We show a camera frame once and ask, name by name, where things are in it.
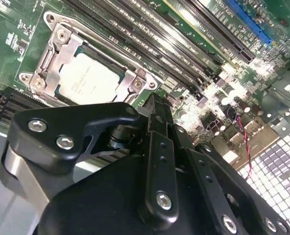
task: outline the red and black wire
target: red and black wire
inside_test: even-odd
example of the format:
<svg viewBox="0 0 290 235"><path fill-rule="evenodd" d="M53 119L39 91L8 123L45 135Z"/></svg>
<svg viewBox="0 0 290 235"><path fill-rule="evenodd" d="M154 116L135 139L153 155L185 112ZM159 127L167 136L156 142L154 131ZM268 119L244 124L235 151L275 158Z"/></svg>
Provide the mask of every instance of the red and black wire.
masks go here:
<svg viewBox="0 0 290 235"><path fill-rule="evenodd" d="M250 146L248 145L248 137L247 137L247 131L244 128L241 118L239 116L236 117L236 120L238 121L238 124L240 125L242 132L244 133L244 140L245 140L245 146L246 146L246 152L247 152L247 157L248 157L248 163L249 163L249 171L248 175L245 178L246 180L249 179L252 173L252 164L251 164L251 155L250 155Z"/></svg>

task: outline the green circuit board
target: green circuit board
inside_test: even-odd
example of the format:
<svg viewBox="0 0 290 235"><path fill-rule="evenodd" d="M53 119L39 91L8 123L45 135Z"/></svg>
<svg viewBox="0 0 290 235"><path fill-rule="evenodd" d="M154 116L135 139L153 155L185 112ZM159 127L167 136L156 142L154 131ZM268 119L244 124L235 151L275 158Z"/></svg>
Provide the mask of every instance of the green circuit board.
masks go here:
<svg viewBox="0 0 290 235"><path fill-rule="evenodd" d="M272 44L268 46L252 35L243 22L229 10L224 0L200 0L255 54L256 59L249 65L230 56L229 51L225 50L216 38L210 40L212 37L210 32L198 27L198 24L191 18L185 17L185 12L179 8L176 0L145 0L144 2L148 4L148 9L172 19L174 27L194 44L219 58L222 66L207 62L208 66L213 71L222 69L228 73L235 88L238 88L238 96L247 99L248 103L259 104L264 89L290 67L290 0L239 1L243 9L273 39ZM34 71L48 42L51 30L43 20L43 14L46 11L73 17L98 34L108 38L112 37L101 26L94 24L60 0L0 0L0 90L10 86L30 94L26 86L19 81L18 74L23 71ZM117 44L127 50L126 42L117 42ZM149 66L154 73L159 74L159 69L155 64L150 64L141 57L138 57L138 61ZM189 120L182 123L190 134L195 132L195 128L201 124L202 117L209 111L216 111L219 117L224 118L216 98L210 99L202 109L196 108L197 102L185 88L178 86L174 79L162 77L162 80L164 80L164 84L161 84L156 90L158 94L169 93L174 97L185 97L184 101L173 109L173 114L176 119L179 119L178 110L186 109L190 112ZM213 95L219 89L210 85L205 95ZM142 105L149 94L149 91L144 91L133 103L133 106Z"/></svg>

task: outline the silver screw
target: silver screw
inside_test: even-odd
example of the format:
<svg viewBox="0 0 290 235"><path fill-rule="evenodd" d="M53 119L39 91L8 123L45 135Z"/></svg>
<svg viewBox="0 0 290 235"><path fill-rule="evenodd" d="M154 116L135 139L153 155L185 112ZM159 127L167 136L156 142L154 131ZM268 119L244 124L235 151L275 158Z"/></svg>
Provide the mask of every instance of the silver screw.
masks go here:
<svg viewBox="0 0 290 235"><path fill-rule="evenodd" d="M60 148L65 149L65 150L70 150L74 147L73 140L68 136L60 136L56 140L56 143Z"/></svg>
<svg viewBox="0 0 290 235"><path fill-rule="evenodd" d="M211 152L211 148L208 145L204 145L205 150L207 150L209 153Z"/></svg>
<svg viewBox="0 0 290 235"><path fill-rule="evenodd" d="M66 43L68 40L68 35L63 29L57 31L57 38L60 43Z"/></svg>
<svg viewBox="0 0 290 235"><path fill-rule="evenodd" d="M178 126L178 131L184 133L184 129L181 126Z"/></svg>
<svg viewBox="0 0 290 235"><path fill-rule="evenodd" d="M142 82L139 81L139 80L135 81L135 83L134 83L134 86L135 86L136 88L141 88L142 85L143 85Z"/></svg>
<svg viewBox="0 0 290 235"><path fill-rule="evenodd" d="M163 122L162 117L160 117L159 115L156 116L156 119L157 119L159 122Z"/></svg>
<svg viewBox="0 0 290 235"><path fill-rule="evenodd" d="M168 195L166 195L163 192L160 192L156 195L156 202L158 203L158 205L164 209L164 210L169 210L172 207L172 201L169 198Z"/></svg>
<svg viewBox="0 0 290 235"><path fill-rule="evenodd" d="M223 215L222 221L223 221L224 226L227 228L227 230L229 230L232 234L237 233L236 224L230 217L228 217L227 215Z"/></svg>
<svg viewBox="0 0 290 235"><path fill-rule="evenodd" d="M28 128L31 131L43 132L47 129L47 125L46 125L46 123L44 123L43 121L40 121L40 120L31 120L28 123Z"/></svg>
<svg viewBox="0 0 290 235"><path fill-rule="evenodd" d="M265 218L264 219L268 228L272 231L272 232L275 232L276 233L276 227L275 225L272 223L272 221L270 221L268 218Z"/></svg>
<svg viewBox="0 0 290 235"><path fill-rule="evenodd" d="M126 107L125 110L126 110L126 112L128 112L129 114L135 114L135 110L132 109L131 107Z"/></svg>
<svg viewBox="0 0 290 235"><path fill-rule="evenodd" d="M278 226L285 232L288 233L288 229L286 228L286 226L279 220L276 221L276 223L278 224Z"/></svg>
<svg viewBox="0 0 290 235"><path fill-rule="evenodd" d="M155 85L154 82L151 82L151 83L149 84L149 87L150 87L150 88L155 88L155 86L156 86L156 85Z"/></svg>
<svg viewBox="0 0 290 235"><path fill-rule="evenodd" d="M23 76L21 77L21 80L22 80L23 82L27 82L27 81L28 81L28 77L27 77L26 75L23 75Z"/></svg>
<svg viewBox="0 0 290 235"><path fill-rule="evenodd" d="M45 86L45 81L41 78L37 78L35 80L35 86L37 86L38 88L41 88L41 87Z"/></svg>

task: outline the motherboard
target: motherboard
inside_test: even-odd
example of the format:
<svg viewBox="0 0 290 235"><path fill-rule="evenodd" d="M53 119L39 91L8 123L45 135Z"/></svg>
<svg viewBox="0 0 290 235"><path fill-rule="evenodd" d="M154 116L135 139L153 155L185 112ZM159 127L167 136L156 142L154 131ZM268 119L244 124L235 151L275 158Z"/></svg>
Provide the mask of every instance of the motherboard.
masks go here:
<svg viewBox="0 0 290 235"><path fill-rule="evenodd" d="M287 71L290 0L0 0L3 132L16 110L138 109L155 92L194 144L246 155L239 115L251 145L269 136L257 155L278 139L261 102Z"/></svg>

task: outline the blue pcie slot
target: blue pcie slot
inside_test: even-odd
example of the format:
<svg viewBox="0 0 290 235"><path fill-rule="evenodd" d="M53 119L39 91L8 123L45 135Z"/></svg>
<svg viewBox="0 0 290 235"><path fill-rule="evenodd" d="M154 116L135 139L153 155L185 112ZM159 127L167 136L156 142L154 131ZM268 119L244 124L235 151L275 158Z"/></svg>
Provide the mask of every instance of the blue pcie slot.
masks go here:
<svg viewBox="0 0 290 235"><path fill-rule="evenodd" d="M224 0L224 2L261 42L268 45L273 42L235 0Z"/></svg>

